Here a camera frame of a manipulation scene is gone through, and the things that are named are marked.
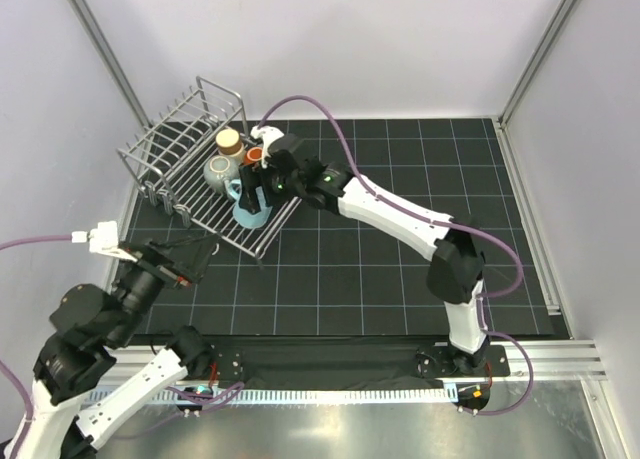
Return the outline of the orange glazed ceramic mug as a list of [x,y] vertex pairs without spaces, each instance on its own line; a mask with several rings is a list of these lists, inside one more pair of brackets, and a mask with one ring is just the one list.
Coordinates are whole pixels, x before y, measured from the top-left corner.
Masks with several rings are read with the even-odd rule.
[[259,146],[251,147],[246,151],[243,159],[243,165],[253,168],[262,166],[263,149]]

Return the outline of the grey ceramic mug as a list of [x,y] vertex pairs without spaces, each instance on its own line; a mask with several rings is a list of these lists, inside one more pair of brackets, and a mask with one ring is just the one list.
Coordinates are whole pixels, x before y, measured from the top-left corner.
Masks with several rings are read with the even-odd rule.
[[207,185],[219,194],[225,194],[226,183],[239,178],[238,163],[224,155],[214,155],[203,166]]

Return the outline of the cream cup with cork band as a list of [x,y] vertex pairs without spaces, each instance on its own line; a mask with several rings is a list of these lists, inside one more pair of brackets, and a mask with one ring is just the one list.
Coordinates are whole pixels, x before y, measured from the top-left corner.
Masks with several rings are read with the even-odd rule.
[[222,155],[239,157],[245,151],[239,132],[232,128],[219,131],[215,136],[215,143]]

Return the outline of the light blue cup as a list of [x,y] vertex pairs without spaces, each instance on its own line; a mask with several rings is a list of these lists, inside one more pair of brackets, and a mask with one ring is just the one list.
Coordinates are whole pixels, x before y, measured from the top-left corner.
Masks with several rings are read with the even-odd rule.
[[234,202],[232,215],[240,226],[257,229],[267,223],[273,207],[268,204],[261,185],[245,186],[241,179],[226,180],[225,192]]

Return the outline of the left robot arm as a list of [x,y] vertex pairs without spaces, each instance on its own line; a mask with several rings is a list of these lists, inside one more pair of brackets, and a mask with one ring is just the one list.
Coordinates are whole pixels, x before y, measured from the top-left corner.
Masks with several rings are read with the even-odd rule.
[[168,243],[131,243],[115,234],[74,232],[74,243],[121,261],[122,275],[105,291],[79,284],[67,291],[49,321],[55,331],[33,368],[30,390],[17,387],[25,413],[4,458],[92,458],[155,393],[184,379],[201,379],[215,362],[212,346],[183,326],[143,369],[101,403],[81,408],[116,364],[112,351],[129,345],[165,288],[199,282],[219,239],[214,235]]

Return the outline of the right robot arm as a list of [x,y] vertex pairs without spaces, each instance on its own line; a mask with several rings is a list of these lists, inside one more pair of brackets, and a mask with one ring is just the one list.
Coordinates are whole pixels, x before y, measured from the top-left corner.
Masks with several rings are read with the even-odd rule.
[[429,262],[428,291],[445,305],[452,367],[473,375],[487,360],[490,340],[478,318],[485,258],[464,225],[380,187],[354,167],[322,163],[301,153],[301,138],[263,126],[250,136],[260,159],[240,169],[240,210],[255,216],[297,198],[308,206],[363,222],[409,246]]

